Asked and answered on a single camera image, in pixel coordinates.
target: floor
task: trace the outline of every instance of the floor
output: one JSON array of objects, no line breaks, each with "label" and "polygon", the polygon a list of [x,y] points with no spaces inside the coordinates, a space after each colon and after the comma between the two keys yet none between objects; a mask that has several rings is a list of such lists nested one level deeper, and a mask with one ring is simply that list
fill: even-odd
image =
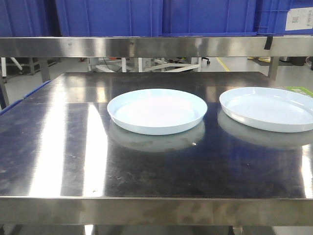
[{"label": "floor", "polygon": [[[247,60],[246,57],[210,58],[210,65],[206,60],[202,61],[201,71],[260,71],[267,75],[268,66],[260,66],[258,63]],[[62,58],[62,62],[49,68],[51,79],[64,72],[87,72],[86,61],[80,62],[79,58]],[[21,99],[24,94],[32,91],[41,84],[41,73],[35,75],[8,75],[5,84],[10,103]],[[313,71],[308,65],[304,66],[279,66],[275,81],[276,86],[300,86],[313,91]]]}]

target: white plate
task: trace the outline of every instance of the white plate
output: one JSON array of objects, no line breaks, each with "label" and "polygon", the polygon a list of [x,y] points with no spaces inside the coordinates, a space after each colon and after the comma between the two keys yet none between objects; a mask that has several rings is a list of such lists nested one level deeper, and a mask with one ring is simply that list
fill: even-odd
[{"label": "white plate", "polygon": [[201,121],[194,128],[166,136],[147,136],[127,131],[110,122],[110,136],[120,145],[142,152],[168,152],[194,147],[204,137],[205,126]]},{"label": "white plate", "polygon": [[313,99],[274,88],[246,87],[220,96],[224,112],[232,119],[274,132],[302,132],[313,129]]},{"label": "white plate", "polygon": [[169,135],[189,130],[207,111],[199,97],[170,89],[146,89],[121,94],[108,104],[120,127],[145,135]]},{"label": "white plate", "polygon": [[298,133],[264,131],[243,125],[228,117],[222,110],[218,114],[217,121],[220,127],[231,136],[259,146],[295,149],[313,143],[313,131]]}]

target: metal rail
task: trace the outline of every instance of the metal rail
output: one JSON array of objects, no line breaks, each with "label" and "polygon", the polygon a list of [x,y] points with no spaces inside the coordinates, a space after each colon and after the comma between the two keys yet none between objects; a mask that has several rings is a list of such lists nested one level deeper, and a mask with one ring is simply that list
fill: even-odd
[{"label": "metal rail", "polygon": [[0,38],[2,57],[306,56],[313,37]]}]

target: blue storage bin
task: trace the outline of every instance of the blue storage bin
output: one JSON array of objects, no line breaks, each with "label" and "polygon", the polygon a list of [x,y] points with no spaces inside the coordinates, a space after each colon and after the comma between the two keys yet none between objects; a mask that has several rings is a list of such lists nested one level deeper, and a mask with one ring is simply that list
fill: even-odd
[{"label": "blue storage bin", "polygon": [[251,36],[256,0],[164,0],[164,36]]},{"label": "blue storage bin", "polygon": [[52,0],[0,0],[0,37],[59,36]]},{"label": "blue storage bin", "polygon": [[160,36],[163,0],[56,0],[63,36]]},{"label": "blue storage bin", "polygon": [[313,0],[257,0],[255,28],[261,35],[313,34]]}]

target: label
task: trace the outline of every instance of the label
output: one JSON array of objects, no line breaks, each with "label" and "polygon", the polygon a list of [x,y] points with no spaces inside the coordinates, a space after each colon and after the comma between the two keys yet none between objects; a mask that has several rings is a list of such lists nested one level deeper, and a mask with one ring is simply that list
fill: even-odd
[{"label": "label", "polygon": [[313,29],[313,7],[293,8],[287,14],[286,31]]},{"label": "label", "polygon": [[304,94],[308,97],[312,97],[313,98],[313,93],[310,92],[308,89],[304,88],[304,87],[285,87],[288,91],[291,92],[296,92],[299,94]]}]

